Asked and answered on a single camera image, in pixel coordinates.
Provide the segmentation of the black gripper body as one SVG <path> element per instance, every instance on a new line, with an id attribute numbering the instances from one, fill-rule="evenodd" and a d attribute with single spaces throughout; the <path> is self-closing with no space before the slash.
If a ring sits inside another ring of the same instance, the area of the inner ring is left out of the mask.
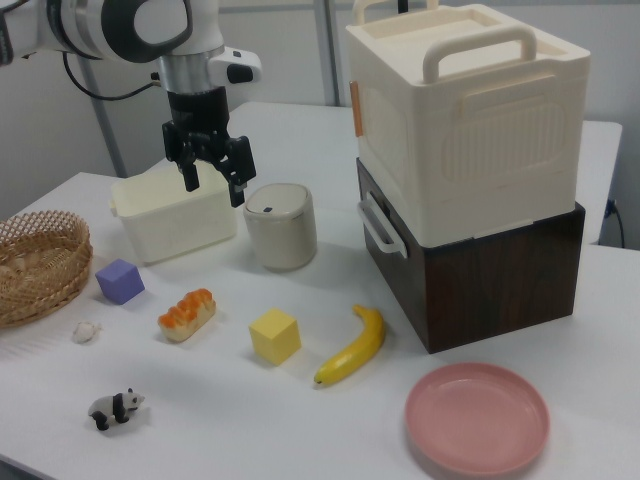
<path id="1" fill-rule="evenodd" d="M 199 159 L 218 161 L 226 156 L 229 139 L 227 125 L 229 109 L 225 87 L 195 94 L 168 93 L 171 119 L 162 125 L 165 156 L 178 161 L 181 152 L 194 134 L 204 140 L 204 153 L 196 146 Z"/>

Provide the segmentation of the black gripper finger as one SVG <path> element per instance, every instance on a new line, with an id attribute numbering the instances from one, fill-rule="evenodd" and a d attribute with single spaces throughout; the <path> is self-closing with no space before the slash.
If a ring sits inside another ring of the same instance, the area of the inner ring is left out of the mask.
<path id="1" fill-rule="evenodd" d="M 239 207 L 245 202 L 244 190 L 248 182 L 256 176 L 249 138 L 216 136 L 212 163 L 227 181 L 231 206 Z"/>
<path id="2" fill-rule="evenodd" d="M 192 192 L 199 188 L 199 178 L 195 166 L 195 153 L 189 138 L 181 133 L 173 122 L 162 125 L 165 157 L 177 165 L 183 176 L 185 189 Z"/>

